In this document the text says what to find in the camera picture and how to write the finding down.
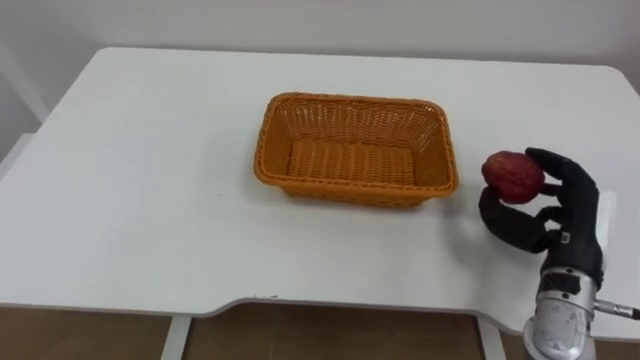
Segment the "prosthetic hand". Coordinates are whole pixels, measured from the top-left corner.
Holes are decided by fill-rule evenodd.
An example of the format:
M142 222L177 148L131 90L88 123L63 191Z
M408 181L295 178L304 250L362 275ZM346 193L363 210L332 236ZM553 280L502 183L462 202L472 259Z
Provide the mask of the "prosthetic hand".
M528 148L526 154L561 185L545 184L541 193L560 206L545 207L534 217L505 206L489 187L479 202L483 222L500 240L547 257L540 269L535 315L523 332L530 359L592 360L589 332L594 310L639 319L637 309L596 300L602 286L603 254L596 239L599 192L584 169L561 155ZM560 229L547 230L554 221Z

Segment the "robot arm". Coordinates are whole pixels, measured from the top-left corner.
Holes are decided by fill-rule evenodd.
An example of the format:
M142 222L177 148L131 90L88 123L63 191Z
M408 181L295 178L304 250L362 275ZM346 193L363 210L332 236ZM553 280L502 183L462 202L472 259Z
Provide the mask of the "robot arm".
M595 310L639 319L637 309L596 300L602 286L603 255L596 239L599 191L584 169L561 155L528 148L526 154L562 185L545 184L541 193L560 206L545 207L534 217L502 204L487 187L479 202L483 222L500 240L521 250L547 251L540 269L536 312L523 340L532 360L595 360L590 336ZM558 230L547 230L554 221Z

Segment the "white table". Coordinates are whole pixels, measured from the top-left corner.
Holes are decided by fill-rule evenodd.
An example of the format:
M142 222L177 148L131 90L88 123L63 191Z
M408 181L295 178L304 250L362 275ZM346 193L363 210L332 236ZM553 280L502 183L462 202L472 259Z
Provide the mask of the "white table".
M435 101L459 190L392 211L259 183L257 132L285 91ZM0 303L183 315L167 354L189 317L251 301L468 312L519 332L543 257L491 237L476 204L484 159L535 145L619 194L599 295L638 305L639 135L640 98L608 67L102 50L0 182ZM592 333L637 341L640 323L598 315Z

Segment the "black glove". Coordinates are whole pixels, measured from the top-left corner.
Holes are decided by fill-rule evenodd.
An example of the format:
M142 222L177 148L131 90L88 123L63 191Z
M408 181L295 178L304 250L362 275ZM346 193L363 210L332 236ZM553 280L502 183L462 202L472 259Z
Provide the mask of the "black glove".
M539 253L548 250L542 270L568 267L589 275L600 288L602 250L596 239L599 192L584 169L564 156L527 148L525 153L562 185L545 184L541 193L556 196L560 206L548 206L533 217L507 207L489 187L480 196L480 216L489 231L519 249ZM553 220L559 230L547 230Z

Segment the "apple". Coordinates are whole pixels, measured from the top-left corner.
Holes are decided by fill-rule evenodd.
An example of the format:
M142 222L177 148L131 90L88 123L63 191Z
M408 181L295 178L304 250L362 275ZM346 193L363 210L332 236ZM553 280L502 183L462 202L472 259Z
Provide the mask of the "apple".
M507 204L526 204L540 193L544 172L523 153L500 151L482 164L482 176Z

